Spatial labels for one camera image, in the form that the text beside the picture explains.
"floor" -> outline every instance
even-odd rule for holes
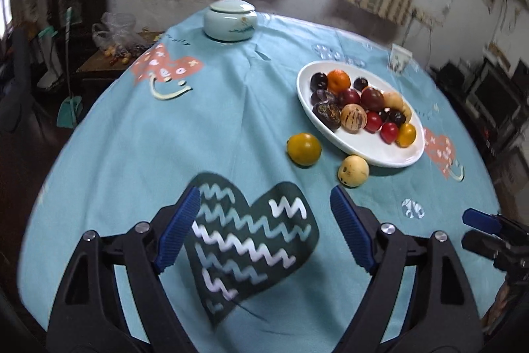
[[[101,89],[83,92],[86,113]],[[25,227],[33,203],[46,175],[71,136],[72,129],[58,128],[55,119],[64,98],[36,95],[50,115],[31,114],[12,134],[0,135],[0,287],[23,323],[36,338],[44,342],[44,330],[20,302],[17,289],[17,266]]]

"white plate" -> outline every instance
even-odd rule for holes
[[[363,76],[369,82],[369,85],[377,88],[382,92],[396,91],[387,82],[377,77],[375,74],[360,69],[355,66],[341,62],[317,61],[305,65],[297,76],[296,88],[298,98],[305,113],[310,121],[318,130],[336,147],[347,154],[357,154],[366,161],[376,166],[386,166],[390,168],[404,168],[414,164],[422,156],[424,151],[424,131],[419,117],[413,110],[413,107],[404,99],[412,109],[412,120],[410,123],[417,129],[417,138],[408,148],[402,149],[397,144],[386,144],[379,136],[379,132],[371,134],[362,129],[356,134],[347,132],[343,127],[333,132],[328,129],[313,113],[312,103],[310,102],[310,78],[316,72],[327,74],[333,69],[342,69],[351,77],[351,83],[359,76]]]

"dustpan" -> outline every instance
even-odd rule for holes
[[[62,101],[57,115],[57,127],[68,127],[74,129],[77,126],[77,119],[83,110],[81,96],[68,97]]]
[[[68,59],[68,46],[70,42],[71,7],[66,10],[66,83],[68,84],[68,97],[62,101],[57,115],[57,127],[68,127],[74,129],[77,119],[83,109],[81,96],[74,96],[70,85],[70,68]]]

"blue tablecloth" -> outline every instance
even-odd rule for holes
[[[18,278],[38,322],[47,327],[84,231],[126,232],[173,204],[193,181],[202,190],[202,209],[176,263],[160,278],[197,349],[331,351],[370,276],[355,264],[329,206],[345,154],[319,134],[296,96],[297,72],[329,56],[388,81],[428,129],[430,147],[416,164],[372,167],[367,182],[349,193],[404,233],[446,231],[485,312],[503,275],[462,250],[468,228],[461,214],[468,207],[496,213],[498,202],[470,137],[427,74],[412,63],[394,75],[386,49],[311,23],[260,15],[254,37],[233,44],[207,38],[202,23],[199,12],[169,29],[114,82],[48,175],[27,227]],[[192,90],[155,99],[150,73],[160,93],[182,88],[183,76]],[[287,139],[300,132],[314,134],[323,146],[309,169],[285,153]],[[457,181],[462,168],[465,178]],[[116,274],[131,333],[146,339],[124,268]],[[385,339],[400,330],[413,276],[407,268]]]

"white zigzag line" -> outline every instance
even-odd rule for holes
[[[206,306],[207,306],[207,309],[210,310],[211,314],[215,314],[218,311],[224,310],[224,305],[222,304],[213,305],[213,302],[211,301],[211,299],[206,299]]]
[[[306,241],[312,229],[309,224],[305,227],[305,230],[300,228],[298,225],[295,225],[294,228],[289,232],[284,222],[281,222],[274,229],[270,230],[270,225],[268,224],[268,218],[266,218],[266,216],[261,216],[259,220],[254,222],[252,216],[249,214],[245,214],[242,218],[240,218],[234,208],[230,208],[226,215],[224,214],[224,210],[220,204],[216,204],[213,211],[210,210],[207,204],[203,204],[197,214],[197,217],[199,216],[204,216],[208,223],[212,222],[216,218],[219,218],[223,227],[233,221],[235,228],[238,231],[241,230],[246,224],[248,225],[248,230],[251,233],[256,233],[259,229],[263,228],[264,234],[267,238],[275,238],[279,234],[282,234],[286,242],[292,241],[296,235],[298,235],[302,241]]]
[[[303,205],[303,201],[299,198],[296,198],[294,200],[292,207],[288,203],[288,200],[285,196],[281,197],[281,200],[279,201],[279,206],[277,205],[277,202],[273,199],[268,201],[268,205],[270,205],[272,215],[275,218],[279,217],[283,210],[287,213],[288,218],[292,218],[292,216],[296,214],[298,210],[300,210],[301,217],[303,218],[303,220],[307,218],[307,209],[305,208],[305,205]]]
[[[252,266],[247,266],[241,271],[239,265],[237,265],[234,260],[228,259],[228,261],[222,265],[213,253],[208,254],[206,257],[204,250],[202,250],[202,247],[198,242],[195,243],[195,250],[197,252],[198,258],[200,259],[200,263],[204,268],[210,268],[211,266],[214,266],[224,274],[233,273],[235,279],[238,282],[243,282],[249,278],[251,283],[255,285],[268,279],[268,275],[258,274],[255,268]]]
[[[215,278],[212,283],[210,273],[207,272],[206,268],[202,268],[202,277],[204,278],[204,283],[206,283],[207,289],[213,293],[222,290],[222,296],[224,296],[225,300],[232,300],[237,296],[237,293],[239,293],[237,289],[227,290],[226,286],[224,286],[224,283],[218,278]]]
[[[246,252],[250,255],[252,262],[257,262],[262,257],[265,258],[268,266],[274,266],[280,260],[283,261],[283,268],[288,268],[296,262],[295,256],[288,256],[285,249],[279,249],[279,251],[273,256],[270,254],[270,250],[265,244],[260,244],[259,248],[256,250],[256,245],[253,243],[251,238],[247,238],[244,243],[241,243],[239,238],[237,238],[232,233],[229,233],[226,237],[226,241],[222,238],[221,234],[217,231],[214,231],[211,236],[207,233],[205,226],[197,225],[197,222],[192,224],[193,232],[198,238],[202,238],[206,244],[219,244],[220,251],[226,251],[235,246],[237,253],[242,256]]]
[[[218,200],[221,200],[224,196],[228,196],[232,204],[235,204],[235,196],[232,192],[232,189],[226,187],[222,189],[218,184],[213,184],[211,187],[209,184],[202,184],[200,187],[200,193],[202,193],[206,199],[211,199],[213,195],[217,197]]]

